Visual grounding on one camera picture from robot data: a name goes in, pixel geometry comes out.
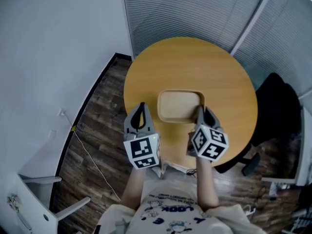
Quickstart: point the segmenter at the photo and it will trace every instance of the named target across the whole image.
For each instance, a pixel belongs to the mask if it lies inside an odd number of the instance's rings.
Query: black office chair
[[[276,74],[270,74],[256,91],[258,118],[251,141],[243,151],[232,160],[216,166],[219,173],[231,169],[238,162],[246,164],[242,169],[244,176],[250,175],[260,162],[257,153],[252,159],[245,159],[251,146],[257,146],[272,138],[296,133],[300,129],[300,103],[293,88]]]

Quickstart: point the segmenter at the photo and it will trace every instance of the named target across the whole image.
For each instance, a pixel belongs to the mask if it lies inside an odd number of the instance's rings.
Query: round wooden table
[[[162,159],[185,168],[196,167],[186,156],[194,124],[166,123],[158,118],[157,98],[167,89],[201,91],[229,137],[229,148],[218,162],[238,155],[251,139],[257,121],[254,87],[243,67],[225,50],[195,38],[170,38],[146,48],[132,63],[124,85],[127,113],[144,101],[160,134]]]

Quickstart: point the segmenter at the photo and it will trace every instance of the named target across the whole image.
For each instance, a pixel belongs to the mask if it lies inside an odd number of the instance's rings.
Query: wooden floor
[[[123,85],[130,61],[116,59],[93,93],[78,123],[76,133],[85,148],[101,169],[106,179],[121,196],[131,171],[131,164],[123,147],[123,121],[126,117],[123,102]],[[297,198],[271,201],[269,185],[262,183],[262,176],[291,176],[294,160],[299,152],[300,140],[273,139],[253,148],[261,155],[260,165],[254,175],[244,177],[243,165],[237,164],[224,174],[214,171],[215,183],[221,205],[258,203],[251,222],[274,234],[291,223],[290,214],[296,208]],[[62,182],[57,185],[53,212],[74,204],[85,196],[91,202],[59,222],[58,232],[75,234],[92,233],[103,212],[117,203],[105,180],[73,136],[60,171]]]

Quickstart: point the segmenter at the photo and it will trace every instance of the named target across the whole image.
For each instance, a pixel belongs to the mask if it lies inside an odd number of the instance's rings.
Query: white cube
[[[197,156],[211,161],[219,160],[229,147],[225,133],[205,125],[197,129],[191,141]]]
[[[123,142],[129,161],[136,169],[159,164],[159,135],[152,134]]]

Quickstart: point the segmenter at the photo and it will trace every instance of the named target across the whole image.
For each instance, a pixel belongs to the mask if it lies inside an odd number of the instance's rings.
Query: beige tray
[[[158,96],[158,117],[165,122],[194,123],[199,105],[205,106],[205,97],[201,92],[165,90]]]

